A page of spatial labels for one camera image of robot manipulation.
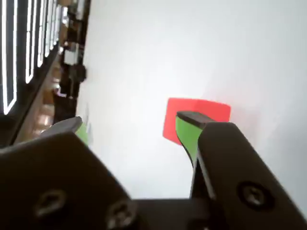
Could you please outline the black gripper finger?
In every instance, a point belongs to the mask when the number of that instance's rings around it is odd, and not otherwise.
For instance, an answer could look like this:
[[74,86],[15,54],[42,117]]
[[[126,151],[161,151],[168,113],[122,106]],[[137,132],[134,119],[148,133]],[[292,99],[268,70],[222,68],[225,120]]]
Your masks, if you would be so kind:
[[1,149],[1,229],[134,230],[137,221],[136,204],[73,132]]
[[191,198],[207,202],[207,230],[304,230],[307,222],[240,129],[199,112],[176,114],[193,166]]

